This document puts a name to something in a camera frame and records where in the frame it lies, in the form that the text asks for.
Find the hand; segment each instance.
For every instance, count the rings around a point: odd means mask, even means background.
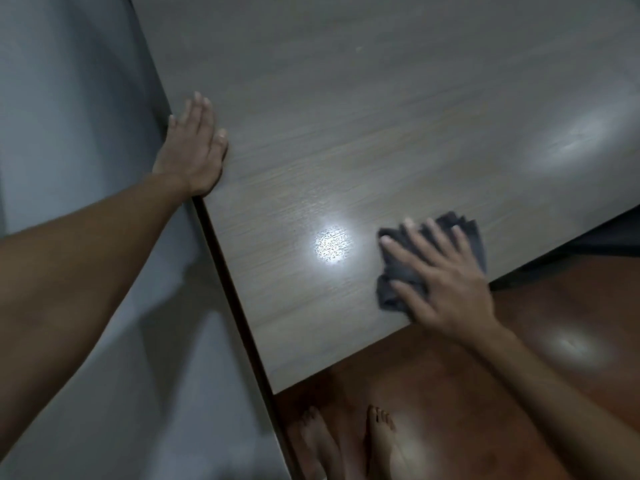
[[[211,192],[222,174],[227,152],[227,131],[215,131],[216,119],[211,101],[195,93],[184,104],[180,119],[169,117],[166,140],[156,156],[155,174],[184,177],[191,195]]]
[[[439,252],[418,232],[411,219],[405,221],[405,226],[412,242],[432,266],[389,236],[382,236],[380,243],[398,260],[416,270],[429,287],[427,303],[407,283],[391,282],[416,320],[471,347],[494,331],[502,330],[493,314],[493,300],[486,277],[477,265],[462,229],[458,226],[452,229],[457,240],[456,249],[438,224],[428,219],[427,226],[442,250]]]

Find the cleaning cloth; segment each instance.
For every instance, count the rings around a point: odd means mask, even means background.
[[[476,256],[478,265],[480,265],[480,268],[486,273],[486,257],[484,255],[484,246],[480,238],[480,231],[478,229],[476,221],[468,221],[464,216],[458,217],[455,212],[448,212],[438,217],[436,219],[436,222],[448,236],[448,238],[454,243],[454,245],[456,240],[451,229],[453,228],[453,226],[460,226],[460,229],[462,229],[462,231],[467,235],[469,244],[471,245],[471,250],[474,256]],[[434,245],[437,250],[440,250],[440,247],[436,243],[433,234],[431,234],[431,231],[426,225],[422,224],[419,227],[419,231],[427,241],[432,243],[432,245]],[[388,235],[393,240],[400,243],[402,247],[411,251],[416,256],[419,256],[424,261],[428,262],[427,259],[425,259],[424,256],[420,254],[420,251],[418,251],[418,249],[416,249],[416,247],[413,245],[404,225],[400,225],[398,229],[380,229],[378,231],[378,238],[384,235]],[[391,288],[391,285],[389,284],[391,280],[398,280],[409,283],[414,290],[418,291],[421,296],[428,300],[429,290],[420,275],[412,270],[409,266],[405,266],[400,261],[398,261],[398,259],[391,256],[391,254],[389,254],[389,252],[387,252],[387,250],[382,246],[380,246],[380,250],[382,252],[382,259],[385,262],[384,272],[378,277],[376,286],[376,294],[378,295],[378,305],[380,306],[380,308],[382,308],[383,310],[393,310],[397,312],[409,311],[404,302],[396,294],[396,291]]]

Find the brown floor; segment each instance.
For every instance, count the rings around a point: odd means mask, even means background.
[[[561,274],[495,294],[497,313],[594,401],[640,429],[640,259],[586,257]],[[364,477],[365,412],[387,409],[421,479],[567,479],[526,412],[461,347],[410,326],[276,396],[308,480],[321,475],[297,420],[318,406]]]

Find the gray wall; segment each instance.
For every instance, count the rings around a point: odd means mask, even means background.
[[[99,200],[150,169],[164,99],[149,65],[127,0],[0,1],[4,233]],[[189,204],[0,478],[285,476]]]

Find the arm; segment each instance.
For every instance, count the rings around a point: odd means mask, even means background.
[[[196,94],[144,181],[0,241],[0,459],[91,352],[176,209],[216,183],[226,147]]]
[[[428,226],[442,252],[407,222],[412,241],[433,266],[389,238],[381,241],[429,285],[427,303],[407,284],[393,283],[416,320],[484,357],[590,478],[640,479],[640,435],[581,395],[500,325],[486,278],[459,228],[454,228],[456,249],[433,220]]]

